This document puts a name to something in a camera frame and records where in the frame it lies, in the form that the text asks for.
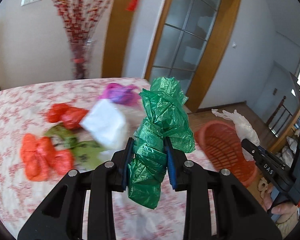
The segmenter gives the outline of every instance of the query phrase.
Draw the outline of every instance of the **metal screw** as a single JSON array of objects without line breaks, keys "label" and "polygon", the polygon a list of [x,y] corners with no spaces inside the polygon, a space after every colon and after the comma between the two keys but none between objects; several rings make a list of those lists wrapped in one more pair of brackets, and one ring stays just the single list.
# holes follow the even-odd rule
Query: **metal screw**
[{"label": "metal screw", "polygon": [[221,173],[222,173],[222,175],[225,175],[225,176],[230,175],[230,171],[228,169],[222,169]]},{"label": "metal screw", "polygon": [[71,170],[71,171],[68,172],[68,175],[69,175],[70,177],[74,177],[74,176],[77,175],[77,174],[78,174],[78,172],[77,172],[76,170]]},{"label": "metal screw", "polygon": [[185,161],[185,166],[188,168],[191,168],[193,166],[193,162],[192,161]]},{"label": "metal screw", "polygon": [[112,168],[114,166],[114,163],[112,161],[106,162],[105,167],[106,168]]}]

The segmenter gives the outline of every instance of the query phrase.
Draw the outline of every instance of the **orange laundry basket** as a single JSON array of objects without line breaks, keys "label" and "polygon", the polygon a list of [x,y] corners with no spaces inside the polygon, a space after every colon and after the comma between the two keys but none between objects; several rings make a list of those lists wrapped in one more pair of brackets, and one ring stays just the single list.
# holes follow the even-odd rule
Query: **orange laundry basket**
[{"label": "orange laundry basket", "polygon": [[217,170],[229,169],[245,187],[250,186],[258,169],[254,161],[245,160],[234,127],[225,122],[210,121],[194,136]]}]

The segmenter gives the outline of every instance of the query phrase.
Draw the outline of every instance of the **glass vase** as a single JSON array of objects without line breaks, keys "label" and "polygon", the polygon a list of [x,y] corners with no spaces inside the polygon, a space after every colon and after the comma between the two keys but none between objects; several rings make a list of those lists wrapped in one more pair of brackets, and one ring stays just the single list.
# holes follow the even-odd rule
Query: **glass vase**
[{"label": "glass vase", "polygon": [[73,76],[74,79],[89,78],[90,63],[94,42],[71,43],[70,49],[72,53]]}]

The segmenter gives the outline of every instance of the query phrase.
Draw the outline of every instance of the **baseboard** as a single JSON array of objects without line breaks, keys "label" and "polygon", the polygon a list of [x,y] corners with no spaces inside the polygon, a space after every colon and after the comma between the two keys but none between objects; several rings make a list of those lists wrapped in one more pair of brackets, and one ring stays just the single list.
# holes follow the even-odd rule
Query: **baseboard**
[{"label": "baseboard", "polygon": [[201,112],[205,112],[205,111],[210,111],[211,109],[219,109],[219,108],[224,108],[227,106],[235,106],[235,105],[239,105],[239,104],[246,104],[247,101],[243,101],[243,102],[237,102],[237,103],[232,103],[232,104],[226,104],[226,105],[221,105],[221,106],[212,106],[212,107],[207,107],[207,108],[199,108],[196,113],[201,113]]}]

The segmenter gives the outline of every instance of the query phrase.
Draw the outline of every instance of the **purple plastic bag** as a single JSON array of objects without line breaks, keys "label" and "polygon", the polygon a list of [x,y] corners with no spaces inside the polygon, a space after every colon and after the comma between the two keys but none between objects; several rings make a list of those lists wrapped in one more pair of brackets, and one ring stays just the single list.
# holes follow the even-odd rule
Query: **purple plastic bag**
[{"label": "purple plastic bag", "polygon": [[118,83],[110,83],[107,85],[99,99],[107,98],[116,104],[134,106],[141,98],[137,93],[133,92],[136,88],[137,87],[133,85],[125,87]]}]

